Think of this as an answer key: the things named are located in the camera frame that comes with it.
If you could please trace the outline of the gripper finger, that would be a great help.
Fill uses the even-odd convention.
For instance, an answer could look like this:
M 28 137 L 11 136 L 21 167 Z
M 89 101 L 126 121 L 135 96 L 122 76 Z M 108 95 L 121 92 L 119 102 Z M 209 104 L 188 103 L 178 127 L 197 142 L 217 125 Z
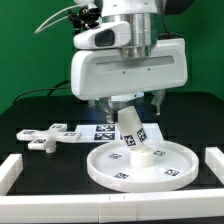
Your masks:
M 156 90 L 156 91 L 153 91 L 152 94 L 153 94 L 153 98 L 151 101 L 152 112 L 154 115 L 159 115 L 160 108 L 161 108 L 162 102 L 165 97 L 165 91 L 164 90 Z
M 118 112 L 111 106 L 111 98 L 101 98 L 99 100 L 100 107 L 106 113 L 106 121 L 110 124 L 116 123 L 118 121 Z

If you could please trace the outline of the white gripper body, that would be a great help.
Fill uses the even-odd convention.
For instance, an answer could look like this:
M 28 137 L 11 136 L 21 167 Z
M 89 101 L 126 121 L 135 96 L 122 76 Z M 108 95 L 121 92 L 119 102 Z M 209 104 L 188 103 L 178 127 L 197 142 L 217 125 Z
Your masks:
M 183 86 L 185 41 L 158 40 L 146 58 L 123 59 L 119 49 L 80 50 L 71 64 L 71 88 L 81 100 Z

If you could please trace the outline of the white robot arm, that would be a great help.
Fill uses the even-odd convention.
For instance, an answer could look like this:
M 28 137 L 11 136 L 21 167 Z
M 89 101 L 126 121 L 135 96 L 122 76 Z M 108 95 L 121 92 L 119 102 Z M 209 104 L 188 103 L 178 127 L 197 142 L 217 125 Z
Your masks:
M 113 103 L 138 92 L 155 93 L 159 107 L 169 88 L 187 81 L 185 40 L 157 35 L 155 19 L 178 14 L 193 0 L 74 0 L 88 29 L 74 37 L 71 87 L 81 100 L 93 100 L 117 120 Z

